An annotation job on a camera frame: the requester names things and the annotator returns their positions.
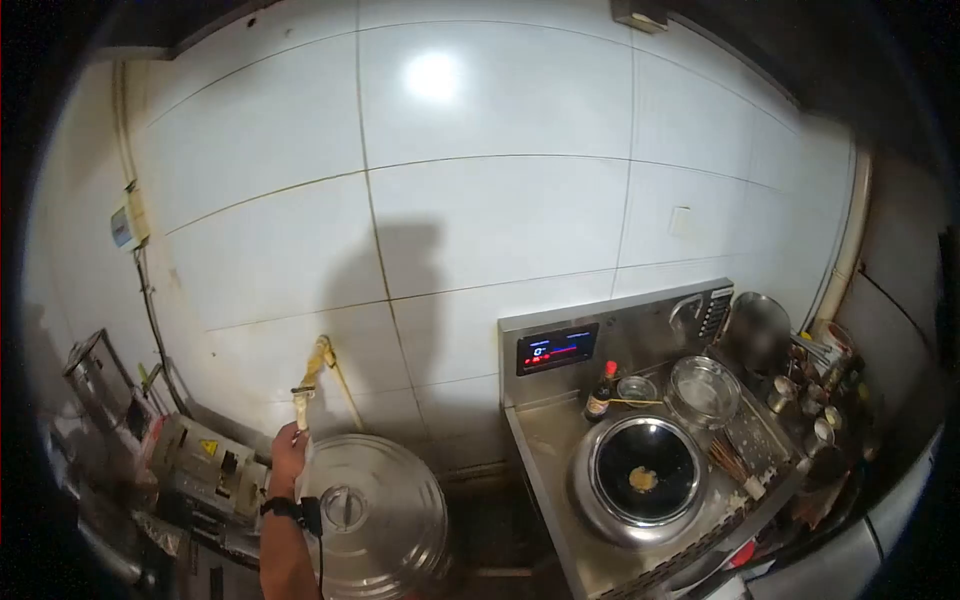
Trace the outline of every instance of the electrical box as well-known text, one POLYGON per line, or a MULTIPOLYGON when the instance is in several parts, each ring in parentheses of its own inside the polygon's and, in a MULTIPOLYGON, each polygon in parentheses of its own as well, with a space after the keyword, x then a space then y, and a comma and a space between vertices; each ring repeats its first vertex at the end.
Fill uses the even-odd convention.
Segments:
POLYGON ((126 252, 132 252, 150 235, 140 190, 133 183, 124 190, 123 198, 110 214, 110 234, 117 248, 126 252))

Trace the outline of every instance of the metal cup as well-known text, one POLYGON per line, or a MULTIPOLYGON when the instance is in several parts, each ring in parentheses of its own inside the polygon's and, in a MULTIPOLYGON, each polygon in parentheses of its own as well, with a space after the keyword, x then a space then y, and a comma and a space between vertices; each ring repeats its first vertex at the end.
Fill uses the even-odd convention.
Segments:
POLYGON ((832 446, 834 440, 833 427, 826 419, 820 417, 813 422, 813 431, 807 434, 804 439, 804 450, 806 455, 813 457, 820 450, 832 446))
POLYGON ((800 409, 809 417, 816 417, 820 409, 827 403, 827 392, 815 383, 806 386, 804 398, 800 402, 800 409))
POLYGON ((827 423, 829 423, 834 431, 839 431, 843 428, 843 414, 836 406, 824 407, 824 419, 827 420, 827 423))
POLYGON ((774 387, 770 390, 767 397, 767 406, 770 410, 779 414, 786 405, 797 399, 797 384, 790 381, 789 377, 777 375, 774 377, 774 387))

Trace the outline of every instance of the wrist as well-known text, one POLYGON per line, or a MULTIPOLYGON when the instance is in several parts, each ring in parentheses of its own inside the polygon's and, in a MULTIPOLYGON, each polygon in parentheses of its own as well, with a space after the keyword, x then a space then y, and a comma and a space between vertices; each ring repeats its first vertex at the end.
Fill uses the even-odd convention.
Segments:
POLYGON ((294 499, 295 480, 288 477, 271 477, 270 485, 267 486, 267 499, 270 498, 289 498, 294 499))

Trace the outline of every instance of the glass bowl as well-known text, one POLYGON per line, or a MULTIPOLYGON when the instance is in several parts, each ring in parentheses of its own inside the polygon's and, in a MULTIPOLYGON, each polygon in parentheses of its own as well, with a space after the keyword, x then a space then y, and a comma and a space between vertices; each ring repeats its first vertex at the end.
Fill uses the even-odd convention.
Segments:
POLYGON ((616 384, 616 394, 624 400, 656 400, 657 386, 646 377, 631 375, 616 384))
POLYGON ((736 414, 740 384, 729 369, 712 358, 686 356, 670 372, 664 401, 685 424, 719 429, 736 414))

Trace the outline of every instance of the digital display panel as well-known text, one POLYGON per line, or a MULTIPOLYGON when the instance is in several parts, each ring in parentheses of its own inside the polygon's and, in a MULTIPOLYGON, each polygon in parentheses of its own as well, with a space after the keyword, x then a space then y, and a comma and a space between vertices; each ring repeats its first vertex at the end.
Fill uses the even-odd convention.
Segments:
POLYGON ((516 342, 517 376, 589 360, 599 330, 600 323, 591 323, 520 338, 516 342))

